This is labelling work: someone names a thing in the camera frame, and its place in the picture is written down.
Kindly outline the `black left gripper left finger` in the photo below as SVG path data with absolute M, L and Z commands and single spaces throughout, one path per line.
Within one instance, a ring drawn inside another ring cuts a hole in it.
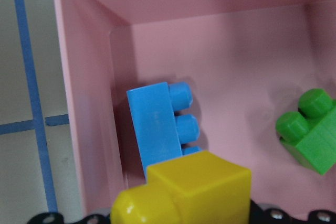
M 45 211 L 30 217 L 26 223 L 111 223 L 108 209 L 98 209 L 79 217 L 70 218 L 62 212 Z

